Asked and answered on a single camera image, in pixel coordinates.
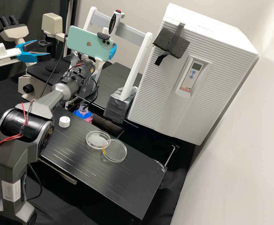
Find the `clear petri dish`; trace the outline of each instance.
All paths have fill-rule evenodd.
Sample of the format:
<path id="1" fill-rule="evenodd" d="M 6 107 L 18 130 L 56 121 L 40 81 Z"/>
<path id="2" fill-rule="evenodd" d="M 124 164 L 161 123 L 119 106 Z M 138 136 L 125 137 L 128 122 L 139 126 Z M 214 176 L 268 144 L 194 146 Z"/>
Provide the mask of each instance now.
<path id="1" fill-rule="evenodd" d="M 100 130 L 90 131 L 86 135 L 86 142 L 88 146 L 96 150 L 102 150 L 103 145 L 104 148 L 107 148 L 109 146 L 109 139 L 110 135 L 108 135 L 105 131 Z"/>
<path id="2" fill-rule="evenodd" d="M 108 140 L 102 149 L 104 156 L 114 163 L 124 161 L 127 156 L 126 146 L 118 139 Z"/>

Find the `bottle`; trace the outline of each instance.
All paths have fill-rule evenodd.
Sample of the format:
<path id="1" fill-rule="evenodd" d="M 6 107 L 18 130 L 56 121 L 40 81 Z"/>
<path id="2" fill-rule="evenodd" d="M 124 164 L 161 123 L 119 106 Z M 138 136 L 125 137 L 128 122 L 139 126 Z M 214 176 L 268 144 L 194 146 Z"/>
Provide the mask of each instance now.
<path id="1" fill-rule="evenodd" d="M 81 104 L 80 108 L 74 111 L 73 113 L 82 118 L 83 120 L 87 121 L 88 123 L 92 123 L 93 115 L 90 111 L 88 111 L 88 107 L 85 108 L 87 104 Z"/>

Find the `digital display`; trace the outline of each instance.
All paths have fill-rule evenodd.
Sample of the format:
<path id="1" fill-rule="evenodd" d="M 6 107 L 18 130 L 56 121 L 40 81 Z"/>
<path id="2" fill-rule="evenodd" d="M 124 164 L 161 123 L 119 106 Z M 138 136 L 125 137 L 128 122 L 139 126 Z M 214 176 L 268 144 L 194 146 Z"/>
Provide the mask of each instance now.
<path id="1" fill-rule="evenodd" d="M 202 65 L 199 65 L 197 63 L 193 63 L 192 69 L 200 70 Z"/>

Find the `yellow tape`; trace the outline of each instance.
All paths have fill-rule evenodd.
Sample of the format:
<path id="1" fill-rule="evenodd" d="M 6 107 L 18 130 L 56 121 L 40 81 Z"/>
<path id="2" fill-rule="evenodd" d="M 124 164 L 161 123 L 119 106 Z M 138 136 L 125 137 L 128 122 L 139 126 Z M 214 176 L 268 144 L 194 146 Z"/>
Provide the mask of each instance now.
<path id="1" fill-rule="evenodd" d="M 104 145 L 103 145 L 103 153 L 104 153 L 104 155 L 106 154 L 106 152 L 105 152 L 105 148 L 104 148 Z"/>

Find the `ribbed panel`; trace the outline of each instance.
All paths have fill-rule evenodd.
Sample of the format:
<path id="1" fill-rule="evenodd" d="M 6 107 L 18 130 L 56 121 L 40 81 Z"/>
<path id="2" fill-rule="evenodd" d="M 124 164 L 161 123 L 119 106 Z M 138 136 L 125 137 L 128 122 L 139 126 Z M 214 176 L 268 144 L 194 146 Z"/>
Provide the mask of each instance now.
<path id="1" fill-rule="evenodd" d="M 160 30 L 175 32 L 176 27 L 163 21 Z M 153 47 L 128 118 L 155 129 L 188 55 L 193 55 L 213 65 L 174 137 L 201 144 L 257 55 L 186 29 L 181 36 L 190 41 L 181 59 L 169 55 L 158 67 L 154 63 L 163 50 Z"/>

